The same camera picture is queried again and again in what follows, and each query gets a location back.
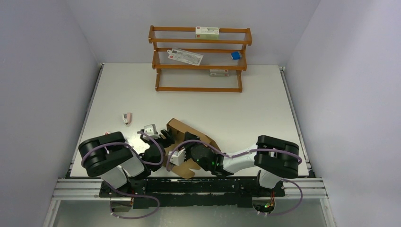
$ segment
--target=brown cardboard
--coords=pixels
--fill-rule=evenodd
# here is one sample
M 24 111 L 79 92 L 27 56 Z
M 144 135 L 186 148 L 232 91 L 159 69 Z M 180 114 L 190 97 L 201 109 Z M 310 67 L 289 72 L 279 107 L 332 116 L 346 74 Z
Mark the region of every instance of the brown cardboard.
M 209 136 L 203 134 L 202 132 L 188 126 L 187 124 L 184 124 L 183 122 L 181 122 L 175 118 L 171 119 L 167 123 L 167 129 L 172 130 L 172 134 L 175 138 L 175 144 L 173 144 L 165 149 L 166 155 L 165 155 L 165 159 L 163 162 L 163 166 L 166 166 L 168 152 L 170 150 L 173 150 L 178 144 L 180 144 L 181 142 L 184 141 L 185 132 L 189 132 L 191 134 L 198 136 L 201 141 L 206 142 L 220 150 L 220 148 L 218 147 L 218 145 L 212 138 L 210 138 Z M 192 178 L 193 176 L 195 176 L 195 173 L 191 169 L 199 170 L 200 166 L 198 164 L 196 164 L 196 162 L 194 162 L 192 159 L 189 159 L 188 161 L 183 162 L 179 166 L 174 166 L 172 169 L 172 172 L 179 175 L 182 178 L 189 179 L 189 178 Z

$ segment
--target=box on shelf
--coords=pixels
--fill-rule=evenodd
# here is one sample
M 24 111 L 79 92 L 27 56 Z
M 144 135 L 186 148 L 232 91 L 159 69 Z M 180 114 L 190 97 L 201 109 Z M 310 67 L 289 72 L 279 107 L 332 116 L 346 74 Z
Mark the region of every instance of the box on shelf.
M 228 70 L 209 70 L 209 75 L 211 77 L 228 77 Z
M 218 39 L 218 27 L 195 27 L 195 38 L 197 39 Z
M 198 136 L 201 141 L 206 142 L 220 150 L 220 148 L 218 147 L 218 145 L 212 138 L 210 138 L 209 136 L 203 134 L 202 132 L 182 123 L 181 121 L 179 121 L 175 118 L 171 119 L 167 123 L 167 129 L 172 130 L 173 136 L 175 138 L 175 144 L 165 148 L 166 155 L 164 158 L 163 166 L 166 166 L 168 152 L 173 150 L 178 144 L 180 144 L 184 141 L 185 132 L 189 132 L 191 134 Z M 179 175 L 182 178 L 189 179 L 189 178 L 192 178 L 195 176 L 195 173 L 191 169 L 200 170 L 200 166 L 196 162 L 194 162 L 192 159 L 189 159 L 189 160 L 183 162 L 179 166 L 174 166 L 171 171 L 173 173 Z

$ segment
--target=white package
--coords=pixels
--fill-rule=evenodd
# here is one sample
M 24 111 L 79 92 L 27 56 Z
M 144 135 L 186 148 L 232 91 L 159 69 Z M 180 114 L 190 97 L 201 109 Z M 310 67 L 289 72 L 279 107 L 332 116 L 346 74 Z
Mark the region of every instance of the white package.
M 169 54 L 169 59 L 181 61 L 191 65 L 200 65 L 203 58 L 203 55 L 201 54 L 183 51 L 180 49 L 167 50 L 167 53 Z

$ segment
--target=white box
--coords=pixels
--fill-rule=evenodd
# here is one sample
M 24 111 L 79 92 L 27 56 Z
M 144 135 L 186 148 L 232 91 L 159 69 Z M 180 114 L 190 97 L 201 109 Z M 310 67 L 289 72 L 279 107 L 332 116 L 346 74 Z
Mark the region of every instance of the white box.
M 228 70 L 209 70 L 210 73 L 228 73 Z
M 228 77 L 229 76 L 228 73 L 222 73 L 222 72 L 217 72 L 217 73 L 211 72 L 211 73 L 209 73 L 209 75 L 211 77 Z
M 218 27 L 195 27 L 195 38 L 197 39 L 218 39 Z

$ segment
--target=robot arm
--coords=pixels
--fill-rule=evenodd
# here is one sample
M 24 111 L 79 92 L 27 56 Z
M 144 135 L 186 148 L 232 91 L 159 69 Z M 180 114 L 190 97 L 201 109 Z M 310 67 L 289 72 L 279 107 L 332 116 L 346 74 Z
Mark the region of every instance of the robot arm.
M 174 144 L 171 132 L 162 130 L 165 139 L 158 135 L 155 125 L 145 126 L 141 132 L 145 132 L 162 149 Z M 125 138 L 121 132 L 114 132 L 104 136 L 95 137 L 82 142 L 78 149 L 82 156 L 82 166 L 90 177 L 100 177 L 113 188 L 129 192 L 131 185 L 126 172 L 134 178 L 144 179 L 151 171 L 161 168 L 162 159 L 157 145 L 147 137 L 140 137 L 149 148 L 144 153 L 136 154 L 135 150 L 127 147 Z
M 199 139 L 195 135 L 186 133 L 185 140 Z M 227 177 L 234 173 L 250 168 L 259 167 L 258 173 L 259 186 L 273 188 L 282 178 L 298 177 L 298 159 L 276 152 L 251 152 L 257 149 L 277 149 L 298 155 L 299 147 L 297 144 L 280 140 L 269 136 L 259 136 L 255 145 L 245 150 L 241 150 L 228 155 L 216 154 L 212 149 L 203 144 L 191 142 L 182 147 L 175 156 L 185 156 L 185 160 L 191 158 L 203 170 L 210 171 L 218 177 Z M 172 163 L 177 164 L 177 157 L 172 158 Z

